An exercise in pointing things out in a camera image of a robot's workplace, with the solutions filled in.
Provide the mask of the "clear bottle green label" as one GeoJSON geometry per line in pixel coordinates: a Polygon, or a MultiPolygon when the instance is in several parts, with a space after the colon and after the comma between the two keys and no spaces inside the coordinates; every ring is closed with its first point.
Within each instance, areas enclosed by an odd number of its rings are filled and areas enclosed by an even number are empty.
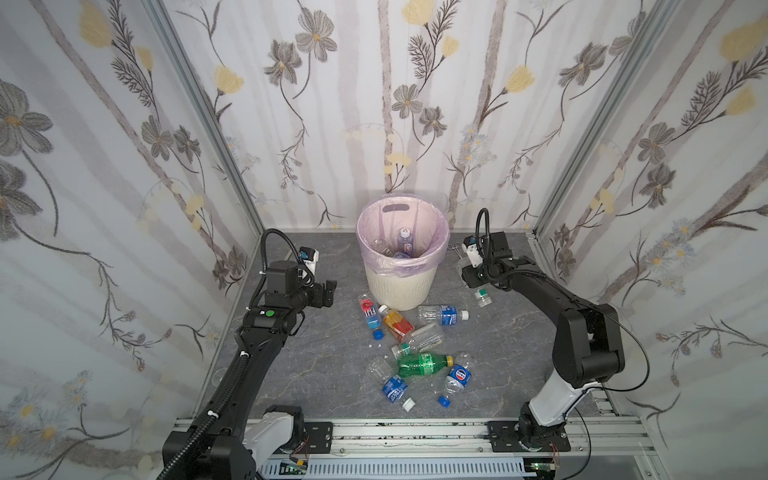
{"type": "MultiPolygon", "coordinates": [[[[468,258],[464,257],[456,262],[455,268],[459,275],[459,278],[465,283],[466,287],[469,287],[469,284],[463,278],[463,270],[465,267],[472,268],[471,261],[468,258]]],[[[481,288],[481,287],[474,288],[473,295],[476,302],[481,308],[488,306],[492,303],[492,299],[490,298],[490,295],[488,294],[485,288],[481,288]]]]}

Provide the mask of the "clear bottle red blue label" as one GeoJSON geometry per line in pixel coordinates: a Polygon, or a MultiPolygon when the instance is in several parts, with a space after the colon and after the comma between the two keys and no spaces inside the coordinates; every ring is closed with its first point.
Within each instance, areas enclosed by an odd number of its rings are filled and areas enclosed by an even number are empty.
{"type": "Polygon", "coordinates": [[[381,341],[384,338],[384,332],[381,329],[381,317],[378,303],[369,293],[360,295],[358,297],[358,303],[373,339],[381,341]]]}

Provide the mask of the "clear bottle purple label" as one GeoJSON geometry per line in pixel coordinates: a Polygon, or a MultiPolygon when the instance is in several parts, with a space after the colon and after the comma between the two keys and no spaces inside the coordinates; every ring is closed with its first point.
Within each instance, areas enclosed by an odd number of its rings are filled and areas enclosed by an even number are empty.
{"type": "Polygon", "coordinates": [[[398,249],[399,252],[407,258],[414,257],[414,236],[410,228],[403,227],[400,229],[398,234],[398,249]]]}

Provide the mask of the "clear bottle blue round logo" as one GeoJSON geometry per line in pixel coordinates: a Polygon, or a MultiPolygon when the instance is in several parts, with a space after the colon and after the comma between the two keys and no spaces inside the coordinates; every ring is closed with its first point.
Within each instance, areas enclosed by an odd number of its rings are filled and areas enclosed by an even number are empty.
{"type": "Polygon", "coordinates": [[[472,377],[471,371],[463,365],[456,364],[445,377],[443,387],[438,396],[438,402],[443,408],[449,408],[454,398],[466,389],[472,377]]]}

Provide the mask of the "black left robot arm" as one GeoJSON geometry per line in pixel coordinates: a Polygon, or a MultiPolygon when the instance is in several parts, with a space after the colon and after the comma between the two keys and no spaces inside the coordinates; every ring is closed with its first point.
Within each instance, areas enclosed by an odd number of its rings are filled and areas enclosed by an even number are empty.
{"type": "Polygon", "coordinates": [[[319,282],[295,244],[290,260],[270,262],[270,228],[260,239],[260,281],[237,330],[238,353],[206,407],[184,431],[172,431],[162,448],[161,479],[257,479],[272,454],[303,442],[298,407],[277,407],[246,433],[251,408],[272,363],[296,335],[307,308],[329,308],[337,283],[319,282]]]}

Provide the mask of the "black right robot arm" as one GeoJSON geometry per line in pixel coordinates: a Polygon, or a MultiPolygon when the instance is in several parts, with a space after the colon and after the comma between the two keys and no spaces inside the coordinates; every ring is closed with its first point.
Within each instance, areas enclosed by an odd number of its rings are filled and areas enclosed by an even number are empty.
{"type": "Polygon", "coordinates": [[[569,451],[568,416],[587,393],[612,390],[605,383],[626,367],[623,337],[634,340],[646,371],[637,385],[620,388],[620,393],[635,391],[649,380],[651,362],[646,349],[621,323],[614,307],[576,295],[548,276],[533,259],[514,254],[506,234],[490,230],[487,208],[479,211],[474,233],[465,238],[464,248],[470,264],[462,268],[461,277],[468,287],[491,286],[520,294],[555,327],[552,374],[539,393],[523,404],[516,421],[488,424],[492,449],[569,451]]]}

